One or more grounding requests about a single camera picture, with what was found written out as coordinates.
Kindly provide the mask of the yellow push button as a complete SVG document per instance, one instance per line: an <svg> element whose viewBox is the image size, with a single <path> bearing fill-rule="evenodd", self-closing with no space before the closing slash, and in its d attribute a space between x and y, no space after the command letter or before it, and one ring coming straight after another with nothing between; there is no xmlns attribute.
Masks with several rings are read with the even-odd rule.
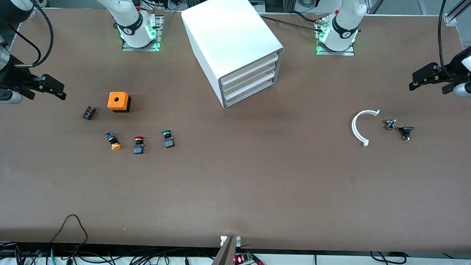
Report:
<svg viewBox="0 0 471 265"><path fill-rule="evenodd" d="M111 149L113 151L119 150L121 148L121 144L119 143L117 137L111 131L105 134L107 141L110 143Z"/></svg>

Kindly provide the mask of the orange box with black base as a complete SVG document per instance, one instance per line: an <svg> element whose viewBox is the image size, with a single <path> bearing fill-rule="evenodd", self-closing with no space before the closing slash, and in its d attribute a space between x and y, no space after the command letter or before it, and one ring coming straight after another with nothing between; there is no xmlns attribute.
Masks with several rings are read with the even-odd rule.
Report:
<svg viewBox="0 0 471 265"><path fill-rule="evenodd" d="M107 102L109 110L115 113L129 113L132 98L126 92L110 92Z"/></svg>

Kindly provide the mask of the circuit board with red light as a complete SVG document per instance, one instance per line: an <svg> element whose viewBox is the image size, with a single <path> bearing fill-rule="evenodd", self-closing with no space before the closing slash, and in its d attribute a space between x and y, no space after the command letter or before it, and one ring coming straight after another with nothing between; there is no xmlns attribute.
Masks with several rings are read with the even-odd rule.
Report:
<svg viewBox="0 0 471 265"><path fill-rule="evenodd" d="M265 265L265 263L252 252L244 252L234 256L233 265Z"/></svg>

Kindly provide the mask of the white curved plastic bracket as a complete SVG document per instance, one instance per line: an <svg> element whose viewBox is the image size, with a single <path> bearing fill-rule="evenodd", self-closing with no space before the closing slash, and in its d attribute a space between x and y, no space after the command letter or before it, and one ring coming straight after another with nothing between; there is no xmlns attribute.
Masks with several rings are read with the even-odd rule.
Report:
<svg viewBox="0 0 471 265"><path fill-rule="evenodd" d="M353 135L360 141L363 143L363 146L368 146L369 145L369 140L365 137L363 137L358 128L357 128L357 120L358 118L361 116L361 115L364 115L364 114L368 114L368 115L371 115L371 116L378 116L378 114L380 114L380 109L378 110L363 110L363 111L360 111L358 112L354 118L352 119L352 122L351 122L351 130L353 132Z"/></svg>

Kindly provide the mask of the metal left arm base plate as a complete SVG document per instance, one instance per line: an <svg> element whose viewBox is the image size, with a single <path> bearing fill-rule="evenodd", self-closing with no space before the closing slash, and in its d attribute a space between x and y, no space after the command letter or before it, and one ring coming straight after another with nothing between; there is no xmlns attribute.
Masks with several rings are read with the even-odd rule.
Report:
<svg viewBox="0 0 471 265"><path fill-rule="evenodd" d="M353 56L353 43L358 34L358 28L354 30L340 29L336 31L333 18L335 14L330 14L319 20L316 20L316 54L317 55L340 55Z"/></svg>

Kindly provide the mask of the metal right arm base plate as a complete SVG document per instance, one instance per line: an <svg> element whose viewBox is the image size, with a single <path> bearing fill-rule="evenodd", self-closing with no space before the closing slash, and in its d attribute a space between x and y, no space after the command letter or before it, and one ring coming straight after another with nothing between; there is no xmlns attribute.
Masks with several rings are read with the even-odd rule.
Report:
<svg viewBox="0 0 471 265"><path fill-rule="evenodd" d="M150 28L148 27L146 29L146 32L150 36L150 38L152 38L152 40L144 47L131 47L124 41L121 35L120 37L122 38L122 45L121 45L122 51L127 51L127 52L158 52L160 51L160 44L161 44L162 35L163 35L163 24L164 24L165 14L164 15L151 14L150 16L153 17L150 20L150 25L152 25L152 27Z"/></svg>

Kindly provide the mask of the grey metal post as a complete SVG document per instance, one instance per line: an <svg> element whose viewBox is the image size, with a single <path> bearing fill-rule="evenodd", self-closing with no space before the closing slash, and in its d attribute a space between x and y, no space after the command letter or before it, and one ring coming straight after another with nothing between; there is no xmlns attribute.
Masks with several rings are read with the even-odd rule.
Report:
<svg viewBox="0 0 471 265"><path fill-rule="evenodd" d="M223 245L211 265L234 265L233 259L236 255L238 242L237 236L226 236L222 239Z"/></svg>

